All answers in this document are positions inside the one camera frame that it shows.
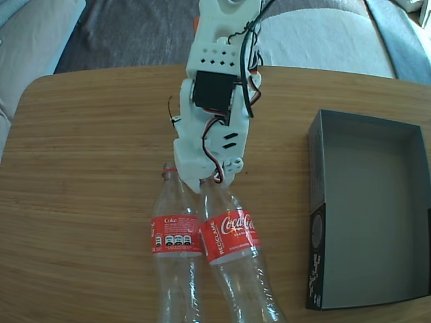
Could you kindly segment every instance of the empty bottle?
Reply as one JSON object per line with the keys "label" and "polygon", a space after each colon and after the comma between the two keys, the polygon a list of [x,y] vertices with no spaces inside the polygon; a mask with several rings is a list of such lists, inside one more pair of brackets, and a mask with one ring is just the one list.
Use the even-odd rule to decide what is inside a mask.
{"label": "empty bottle", "polygon": [[199,219],[187,187],[173,164],[152,214],[152,253],[160,281],[158,323],[202,322],[199,276],[202,249]]}
{"label": "empty bottle", "polygon": [[251,214],[212,178],[201,181],[200,232],[232,323],[285,323],[268,281]]}

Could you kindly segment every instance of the plastic bottle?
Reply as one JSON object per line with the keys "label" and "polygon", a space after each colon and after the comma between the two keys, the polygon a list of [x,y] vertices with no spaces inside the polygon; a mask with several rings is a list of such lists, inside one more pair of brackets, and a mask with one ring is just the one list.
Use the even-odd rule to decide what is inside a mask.
{"label": "plastic bottle", "polygon": [[152,253],[160,280],[158,323],[202,322],[199,277],[202,249],[193,200],[173,164],[152,214]]}
{"label": "plastic bottle", "polygon": [[233,323],[287,322],[269,284],[250,213],[212,178],[201,181],[200,232]]}

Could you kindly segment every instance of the bottle neck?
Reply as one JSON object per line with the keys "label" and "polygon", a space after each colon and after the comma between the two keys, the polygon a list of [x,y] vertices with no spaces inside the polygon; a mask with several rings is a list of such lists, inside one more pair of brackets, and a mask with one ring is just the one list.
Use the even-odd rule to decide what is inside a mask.
{"label": "bottle neck", "polygon": [[204,221],[242,209],[239,201],[223,184],[214,182],[213,178],[201,180],[201,216]]}

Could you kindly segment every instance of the wooden table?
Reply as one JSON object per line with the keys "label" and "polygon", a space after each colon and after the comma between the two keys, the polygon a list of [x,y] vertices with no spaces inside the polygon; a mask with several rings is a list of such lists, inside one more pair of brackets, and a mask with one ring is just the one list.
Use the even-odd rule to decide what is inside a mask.
{"label": "wooden table", "polygon": [[[253,210],[291,322],[429,322],[431,298],[313,312],[307,131],[319,108],[423,126],[431,87],[347,73],[262,68],[263,97],[233,190]],[[24,94],[0,167],[0,322],[155,322],[150,212],[172,160],[183,66],[44,77]],[[206,322],[229,322],[208,267]]]}

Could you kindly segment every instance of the gray fabric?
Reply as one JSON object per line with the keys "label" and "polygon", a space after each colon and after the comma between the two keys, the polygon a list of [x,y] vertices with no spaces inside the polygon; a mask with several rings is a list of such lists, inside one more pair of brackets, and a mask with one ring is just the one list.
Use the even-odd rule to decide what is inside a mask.
{"label": "gray fabric", "polygon": [[29,0],[0,0],[0,28]]}
{"label": "gray fabric", "polygon": [[[363,0],[279,0],[268,15],[306,8],[368,17]],[[198,16],[198,0],[87,0],[56,73],[186,63]]]}
{"label": "gray fabric", "polygon": [[366,0],[398,79],[430,84],[431,63],[407,14],[388,0]]}

